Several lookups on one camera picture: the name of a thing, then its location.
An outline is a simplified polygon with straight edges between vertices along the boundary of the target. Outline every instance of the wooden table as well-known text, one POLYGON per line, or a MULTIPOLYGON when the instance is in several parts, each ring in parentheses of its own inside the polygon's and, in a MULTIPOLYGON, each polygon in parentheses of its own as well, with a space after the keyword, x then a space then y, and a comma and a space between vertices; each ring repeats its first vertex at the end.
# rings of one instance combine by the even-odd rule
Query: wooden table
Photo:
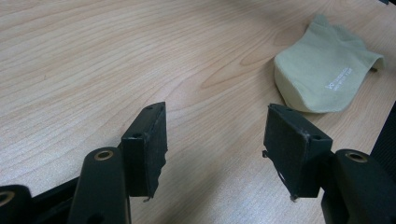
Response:
POLYGON ((323 223, 320 198, 290 200, 262 158, 267 106, 283 104, 273 58, 316 13, 388 66, 350 107, 304 114, 333 148, 369 153, 396 99, 396 6, 375 0, 2 1, 0 185, 33 195, 115 147, 138 112, 167 103, 167 164, 133 223, 323 223))

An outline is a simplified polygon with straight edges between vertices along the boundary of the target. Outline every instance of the table surface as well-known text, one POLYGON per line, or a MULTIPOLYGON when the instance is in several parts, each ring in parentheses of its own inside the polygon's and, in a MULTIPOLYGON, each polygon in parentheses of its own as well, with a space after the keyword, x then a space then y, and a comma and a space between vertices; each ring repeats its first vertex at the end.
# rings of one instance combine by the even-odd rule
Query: table surface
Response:
POLYGON ((393 4, 2 1, 0 185, 37 195, 78 176, 86 154, 165 101, 167 163, 154 199, 131 199, 133 223, 323 223, 320 198, 292 202, 262 158, 267 106, 284 104, 273 58, 318 13, 388 64, 345 111, 304 116, 333 151, 370 153, 396 99, 393 4))

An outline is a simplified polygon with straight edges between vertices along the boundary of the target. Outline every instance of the folded cloth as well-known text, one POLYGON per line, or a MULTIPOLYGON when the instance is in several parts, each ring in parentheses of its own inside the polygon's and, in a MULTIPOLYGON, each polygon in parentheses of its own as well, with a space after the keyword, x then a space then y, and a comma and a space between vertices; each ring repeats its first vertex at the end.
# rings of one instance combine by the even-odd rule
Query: folded cloth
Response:
POLYGON ((299 41, 275 56, 275 81, 287 106, 335 112, 352 102, 371 67, 384 66, 384 56, 368 51, 358 36, 317 15, 299 41))

